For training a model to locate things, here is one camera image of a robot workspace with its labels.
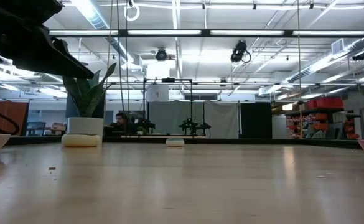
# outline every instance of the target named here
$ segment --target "snake plant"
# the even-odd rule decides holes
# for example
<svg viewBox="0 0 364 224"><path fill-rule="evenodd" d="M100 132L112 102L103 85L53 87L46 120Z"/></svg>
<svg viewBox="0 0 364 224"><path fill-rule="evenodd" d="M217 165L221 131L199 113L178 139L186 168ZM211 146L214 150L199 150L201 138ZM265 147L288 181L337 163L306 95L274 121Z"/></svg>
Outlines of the snake plant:
<svg viewBox="0 0 364 224"><path fill-rule="evenodd" d="M96 107L103 99L103 95L110 87L103 88L106 79L114 73L116 63L110 65L104 78L95 86L91 86L85 78L72 78L63 76L63 84L68 94L71 94L78 113L81 117L91 118Z"/></svg>

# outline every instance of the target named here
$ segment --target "wooden floor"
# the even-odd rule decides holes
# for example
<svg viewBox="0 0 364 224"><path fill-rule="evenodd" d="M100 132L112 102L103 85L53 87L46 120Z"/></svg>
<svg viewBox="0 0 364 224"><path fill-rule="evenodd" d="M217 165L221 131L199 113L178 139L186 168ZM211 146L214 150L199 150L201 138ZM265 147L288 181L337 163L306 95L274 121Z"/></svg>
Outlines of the wooden floor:
<svg viewBox="0 0 364 224"><path fill-rule="evenodd" d="M7 147L0 151L0 223L364 223L364 152Z"/></svg>

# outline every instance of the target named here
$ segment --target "potted plant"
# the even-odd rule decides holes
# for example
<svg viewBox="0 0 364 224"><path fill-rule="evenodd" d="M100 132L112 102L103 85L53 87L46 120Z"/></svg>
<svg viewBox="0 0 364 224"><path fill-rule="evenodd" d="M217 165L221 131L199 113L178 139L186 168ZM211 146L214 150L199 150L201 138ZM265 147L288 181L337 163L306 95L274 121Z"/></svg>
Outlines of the potted plant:
<svg viewBox="0 0 364 224"><path fill-rule="evenodd" d="M94 134L103 137L103 119L92 118L93 112L102 101L106 90L103 88L106 79L114 73L116 63L110 65L104 78L95 86L91 86L87 79L63 77L63 84L77 107L80 117L68 118L68 134Z"/></svg>

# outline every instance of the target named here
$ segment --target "person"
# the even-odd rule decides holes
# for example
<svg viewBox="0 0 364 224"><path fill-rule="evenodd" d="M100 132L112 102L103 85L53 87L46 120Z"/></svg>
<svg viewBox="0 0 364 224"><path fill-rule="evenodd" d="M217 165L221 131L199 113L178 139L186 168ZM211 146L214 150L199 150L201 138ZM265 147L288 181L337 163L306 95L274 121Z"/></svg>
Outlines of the person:
<svg viewBox="0 0 364 224"><path fill-rule="evenodd" d="M128 118L123 113L118 113L115 115L116 123L112 123L111 126L115 128L116 131L123 131L128 134L136 134L136 127L133 123L128 122Z"/></svg>

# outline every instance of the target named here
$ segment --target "chair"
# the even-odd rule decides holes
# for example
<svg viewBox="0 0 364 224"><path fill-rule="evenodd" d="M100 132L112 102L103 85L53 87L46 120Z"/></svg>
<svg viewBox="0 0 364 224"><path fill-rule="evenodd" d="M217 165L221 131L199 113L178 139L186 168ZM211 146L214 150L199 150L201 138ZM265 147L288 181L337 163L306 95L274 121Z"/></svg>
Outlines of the chair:
<svg viewBox="0 0 364 224"><path fill-rule="evenodd" d="M27 136L43 136L45 133L46 122L28 122Z"/></svg>

